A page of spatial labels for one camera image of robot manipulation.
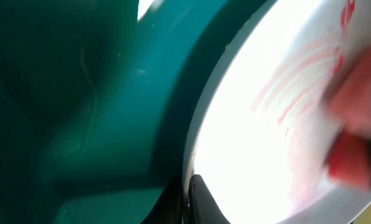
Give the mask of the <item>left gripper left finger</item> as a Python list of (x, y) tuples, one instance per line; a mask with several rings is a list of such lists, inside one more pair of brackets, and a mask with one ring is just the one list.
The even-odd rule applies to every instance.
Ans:
[(182, 224), (183, 186), (174, 176), (141, 224)]

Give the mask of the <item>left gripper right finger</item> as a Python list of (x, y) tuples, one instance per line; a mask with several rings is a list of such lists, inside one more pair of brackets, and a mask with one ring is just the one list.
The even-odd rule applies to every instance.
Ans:
[(190, 224), (230, 224), (199, 174), (191, 177), (188, 195)]

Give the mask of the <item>light blue plate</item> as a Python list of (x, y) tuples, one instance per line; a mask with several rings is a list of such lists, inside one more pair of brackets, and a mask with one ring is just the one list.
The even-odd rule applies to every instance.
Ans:
[(371, 0), (265, 2), (217, 62), (186, 140), (183, 185), (205, 181), (230, 223), (349, 223), (371, 190), (329, 179), (342, 129), (323, 100), (371, 44)]

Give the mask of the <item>orange and dark sponge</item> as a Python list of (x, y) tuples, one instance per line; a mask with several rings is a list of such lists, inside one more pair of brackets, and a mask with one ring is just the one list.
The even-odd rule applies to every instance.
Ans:
[(326, 159), (328, 176), (345, 185), (371, 189), (371, 45), (337, 79), (325, 99), (342, 129)]

